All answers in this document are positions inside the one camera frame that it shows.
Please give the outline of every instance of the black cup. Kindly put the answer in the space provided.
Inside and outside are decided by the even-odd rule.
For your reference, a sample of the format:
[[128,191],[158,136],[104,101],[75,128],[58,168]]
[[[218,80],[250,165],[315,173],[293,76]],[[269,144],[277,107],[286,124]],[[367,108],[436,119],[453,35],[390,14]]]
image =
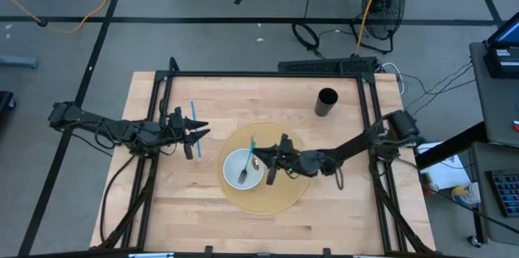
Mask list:
[[315,103],[314,111],[317,116],[324,117],[328,115],[328,112],[337,103],[339,95],[333,88],[323,88],[317,96],[317,102]]

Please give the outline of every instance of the round placemat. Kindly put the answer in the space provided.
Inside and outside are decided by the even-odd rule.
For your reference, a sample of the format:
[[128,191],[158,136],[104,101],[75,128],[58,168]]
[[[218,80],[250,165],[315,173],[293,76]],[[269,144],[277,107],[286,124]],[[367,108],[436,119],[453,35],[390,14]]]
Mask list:
[[221,148],[217,167],[221,190],[234,206],[244,212],[258,215],[280,213],[298,201],[310,183],[309,178],[301,176],[291,179],[283,170],[278,170],[274,184],[269,186],[267,185],[268,169],[261,161],[259,163],[265,167],[265,173],[261,182],[254,188],[237,190],[225,181],[222,168],[230,153],[239,148],[250,148],[251,136],[254,136],[257,148],[279,144],[283,133],[289,136],[295,149],[303,149],[304,144],[298,135],[275,123],[251,123],[240,127],[229,136]]

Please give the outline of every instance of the wooden tabletop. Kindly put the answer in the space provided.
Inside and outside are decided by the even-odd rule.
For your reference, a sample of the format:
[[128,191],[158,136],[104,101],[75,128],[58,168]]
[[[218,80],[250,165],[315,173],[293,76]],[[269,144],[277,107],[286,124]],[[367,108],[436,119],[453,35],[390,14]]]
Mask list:
[[[146,117],[153,77],[153,72],[134,74],[124,119]],[[382,114],[401,109],[395,76],[376,75],[376,83]],[[318,91],[326,87],[337,91],[339,101],[327,117],[320,118],[313,108]],[[367,85],[366,93],[373,121]],[[320,175],[311,180],[294,206],[273,216],[236,209],[223,195],[217,177],[217,158],[225,139],[248,123],[280,123],[296,132],[306,149],[333,148],[361,133],[356,80],[175,77],[168,111],[181,106],[191,117],[190,100],[195,104],[197,120],[209,122],[211,132],[200,141],[200,159],[194,149],[195,159],[186,160],[182,147],[171,157],[161,155],[146,251],[203,252],[211,245],[214,252],[320,254],[324,247],[330,247],[333,254],[384,254],[366,152],[342,166],[344,190],[337,189],[334,177]],[[402,159],[414,162],[409,149],[401,153]],[[107,181],[129,157],[126,148],[116,148]],[[127,211],[136,163],[133,161],[118,176],[110,190],[105,235]],[[400,162],[392,167],[402,215],[422,241],[435,249],[416,170]],[[387,216],[392,248],[396,250],[393,221],[389,213]],[[134,223],[131,240],[135,245],[140,213]],[[98,218],[92,245],[99,243]]]

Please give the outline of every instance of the monitor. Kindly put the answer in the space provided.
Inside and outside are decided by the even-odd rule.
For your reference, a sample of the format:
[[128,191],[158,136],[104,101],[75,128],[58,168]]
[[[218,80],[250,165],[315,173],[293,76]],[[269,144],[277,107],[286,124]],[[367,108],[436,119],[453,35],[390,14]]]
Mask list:
[[519,12],[501,26],[489,39],[491,47],[519,47]]

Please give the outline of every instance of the blue chopstick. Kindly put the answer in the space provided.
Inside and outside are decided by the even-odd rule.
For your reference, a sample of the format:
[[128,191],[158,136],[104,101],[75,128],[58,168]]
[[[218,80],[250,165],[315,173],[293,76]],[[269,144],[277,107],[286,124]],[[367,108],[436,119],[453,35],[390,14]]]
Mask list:
[[[193,100],[191,100],[191,116],[193,117],[193,121],[196,121],[195,105],[193,104]],[[198,150],[198,157],[202,157],[202,152],[200,151],[200,141],[196,142],[196,149]]]
[[251,159],[252,150],[256,146],[256,142],[254,141],[254,136],[251,136],[251,148],[249,149],[249,157],[247,157],[247,161]]

